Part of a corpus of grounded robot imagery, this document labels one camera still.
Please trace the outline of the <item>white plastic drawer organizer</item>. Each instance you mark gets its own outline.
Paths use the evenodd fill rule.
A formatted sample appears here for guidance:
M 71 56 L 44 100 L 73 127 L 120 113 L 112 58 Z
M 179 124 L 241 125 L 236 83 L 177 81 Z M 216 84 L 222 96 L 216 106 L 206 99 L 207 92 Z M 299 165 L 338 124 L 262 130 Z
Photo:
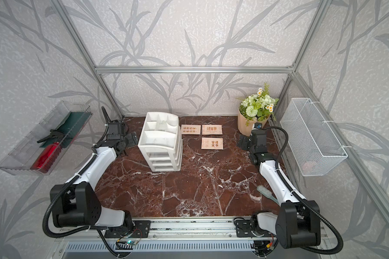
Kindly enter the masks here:
M 148 112 L 138 143 L 153 172 L 178 172 L 183 157 L 179 117 L 165 112 Z

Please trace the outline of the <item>pink postcard red characters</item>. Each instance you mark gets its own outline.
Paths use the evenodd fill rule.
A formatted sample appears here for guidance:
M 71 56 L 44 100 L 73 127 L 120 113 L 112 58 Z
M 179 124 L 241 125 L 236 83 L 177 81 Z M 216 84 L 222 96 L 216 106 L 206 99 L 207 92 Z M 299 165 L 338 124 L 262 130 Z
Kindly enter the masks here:
M 184 135 L 200 135 L 201 125 L 182 125 L 181 133 Z

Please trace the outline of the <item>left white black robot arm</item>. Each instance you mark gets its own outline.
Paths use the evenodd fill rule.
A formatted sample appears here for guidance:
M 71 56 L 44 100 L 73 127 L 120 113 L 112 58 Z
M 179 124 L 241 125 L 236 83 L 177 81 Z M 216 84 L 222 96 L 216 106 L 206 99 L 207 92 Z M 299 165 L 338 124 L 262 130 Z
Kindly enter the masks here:
M 121 120 L 111 120 L 102 107 L 105 131 L 92 147 L 92 156 L 66 183 L 55 185 L 50 191 L 50 205 L 46 209 L 42 230 L 51 238 L 62 238 L 88 230 L 110 230 L 128 235 L 135 224 L 127 210 L 102 206 L 95 188 L 108 167 L 126 149 L 138 144 L 135 132 L 129 132 Z

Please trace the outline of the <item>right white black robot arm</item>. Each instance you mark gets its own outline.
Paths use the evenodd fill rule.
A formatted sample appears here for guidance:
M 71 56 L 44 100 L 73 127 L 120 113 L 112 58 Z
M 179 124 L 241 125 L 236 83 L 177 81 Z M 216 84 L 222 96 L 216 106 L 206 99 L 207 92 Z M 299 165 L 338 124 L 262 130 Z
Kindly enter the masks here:
M 320 255 L 334 255 L 342 251 L 344 241 L 338 230 L 320 213 L 318 204 L 302 195 L 288 179 L 279 165 L 286 149 L 284 142 L 278 155 L 273 155 L 266 146 L 268 128 L 262 123 L 254 123 L 251 134 L 241 136 L 238 146 L 248 151 L 251 163 L 259 169 L 259 174 L 267 181 L 270 189 L 258 187 L 258 192 L 279 206 L 278 214 L 259 212 L 251 218 L 251 230 L 255 235 L 264 231 L 273 234 L 284 249 L 301 248 Z M 337 244 L 330 249 L 319 249 L 321 225 L 333 232 Z

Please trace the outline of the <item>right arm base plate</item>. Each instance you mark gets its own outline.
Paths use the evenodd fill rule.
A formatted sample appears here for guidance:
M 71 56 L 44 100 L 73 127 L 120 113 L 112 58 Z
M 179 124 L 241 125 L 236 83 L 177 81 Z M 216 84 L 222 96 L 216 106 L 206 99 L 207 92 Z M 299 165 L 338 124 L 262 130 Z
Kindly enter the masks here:
M 236 217 L 233 219 L 237 237 L 276 237 L 274 233 L 260 228 L 256 219 L 244 219 Z

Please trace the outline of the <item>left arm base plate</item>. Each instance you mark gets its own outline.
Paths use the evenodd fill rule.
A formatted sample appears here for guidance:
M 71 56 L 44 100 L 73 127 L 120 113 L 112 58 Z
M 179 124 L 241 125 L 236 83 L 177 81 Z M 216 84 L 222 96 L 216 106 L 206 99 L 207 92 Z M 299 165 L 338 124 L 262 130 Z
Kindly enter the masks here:
M 105 231 L 105 238 L 148 238 L 150 231 L 150 220 L 133 221 L 130 227 L 114 227 Z

